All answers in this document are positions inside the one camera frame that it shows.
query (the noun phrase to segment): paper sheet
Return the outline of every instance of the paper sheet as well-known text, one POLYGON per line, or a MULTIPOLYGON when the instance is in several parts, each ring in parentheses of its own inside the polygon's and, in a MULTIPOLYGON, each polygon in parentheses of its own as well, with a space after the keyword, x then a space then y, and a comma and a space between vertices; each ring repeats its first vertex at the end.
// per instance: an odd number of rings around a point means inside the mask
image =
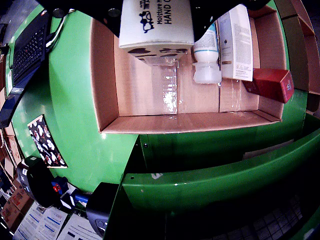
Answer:
POLYGON ((14 240, 56 240, 67 214, 55 207, 33 203, 16 230, 14 240))
POLYGON ((89 220, 73 214, 57 240, 102 240, 89 220))

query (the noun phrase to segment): keyboard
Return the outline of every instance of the keyboard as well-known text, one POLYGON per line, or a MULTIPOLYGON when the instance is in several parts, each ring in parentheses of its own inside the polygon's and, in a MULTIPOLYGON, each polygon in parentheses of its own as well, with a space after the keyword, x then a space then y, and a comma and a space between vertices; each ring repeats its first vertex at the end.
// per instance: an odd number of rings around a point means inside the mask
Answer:
POLYGON ((46 59, 46 40, 51 19, 45 10, 40 12, 22 31, 14 43, 13 86, 46 59))
POLYGON ((31 65, 41 59, 44 47, 45 26, 34 33, 31 40, 13 55, 13 82, 31 65))

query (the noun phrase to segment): white bottle cap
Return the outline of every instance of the white bottle cap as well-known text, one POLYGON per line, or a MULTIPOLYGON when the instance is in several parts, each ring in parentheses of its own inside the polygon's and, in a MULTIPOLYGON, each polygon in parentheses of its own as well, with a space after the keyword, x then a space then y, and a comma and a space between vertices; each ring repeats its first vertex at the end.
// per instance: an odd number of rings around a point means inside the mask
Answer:
POLYGON ((218 84, 222 81, 220 68, 216 62, 195 62, 193 80, 198 84, 218 84))

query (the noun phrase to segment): cardboard wall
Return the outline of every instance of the cardboard wall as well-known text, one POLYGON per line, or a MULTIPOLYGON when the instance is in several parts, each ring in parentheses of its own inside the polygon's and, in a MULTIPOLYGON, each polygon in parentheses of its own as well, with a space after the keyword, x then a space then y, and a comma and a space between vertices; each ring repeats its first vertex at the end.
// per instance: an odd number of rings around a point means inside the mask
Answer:
POLYGON ((277 12, 254 19, 259 44, 260 68, 286 69, 284 38, 277 12))
POLYGON ((179 60, 177 69, 178 113, 218 113, 219 87, 217 84, 200 84, 193 80, 195 67, 191 51, 179 60))
POLYGON ((91 80, 98 130, 119 116, 114 63, 114 34, 102 23, 91 22, 91 80))
POLYGON ((148 66, 118 47, 114 37, 114 67, 119 116, 177 114, 175 68, 148 66))

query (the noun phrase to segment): red box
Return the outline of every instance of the red box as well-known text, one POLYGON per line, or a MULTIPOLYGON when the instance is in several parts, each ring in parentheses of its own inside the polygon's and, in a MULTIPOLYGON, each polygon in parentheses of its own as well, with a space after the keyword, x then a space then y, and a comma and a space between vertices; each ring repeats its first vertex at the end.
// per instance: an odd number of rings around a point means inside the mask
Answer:
POLYGON ((286 103, 294 94, 294 82, 289 70, 254 68, 253 81, 243 81, 245 89, 268 99, 286 103))
POLYGON ((16 190, 11 195, 10 200, 23 215, 28 212, 29 208, 34 203, 34 200, 28 196, 25 189, 21 185, 16 187, 16 190))

